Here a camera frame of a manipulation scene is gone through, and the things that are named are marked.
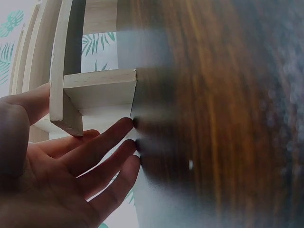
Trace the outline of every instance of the wood grain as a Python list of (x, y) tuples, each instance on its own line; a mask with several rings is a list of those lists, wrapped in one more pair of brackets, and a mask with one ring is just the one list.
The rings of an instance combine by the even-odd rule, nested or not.
[(49, 81), (52, 50), (62, 0), (43, 0), (31, 34), (22, 91)]
[(34, 25), (36, 22), (36, 18), (38, 15), (38, 11), (41, 3), (35, 4), (31, 11), (31, 16), (28, 21), (27, 26), (24, 31), (22, 31), (22, 38), (20, 41), (20, 46), (18, 48), (18, 52), (16, 52), (15, 56), (15, 70), (12, 72), (13, 82), (12, 82), (12, 91), (11, 94), (20, 94), (22, 93), (23, 80), (24, 80), (24, 72), (25, 65), (28, 57), (29, 51), (29, 43), (33, 34)]
[(87, 0), (85, 10), (84, 35), (116, 31), (117, 0)]
[(81, 45), (86, 1), (62, 2), (54, 40), (51, 70), (50, 120), (73, 136), (82, 136), (82, 115), (63, 91), (64, 75), (81, 72)]
[(118, 1), (119, 68), (137, 68), (140, 227), (303, 226), (303, 9)]
[(135, 87), (134, 70), (66, 75), (63, 82), (63, 90), (77, 110), (132, 104)]

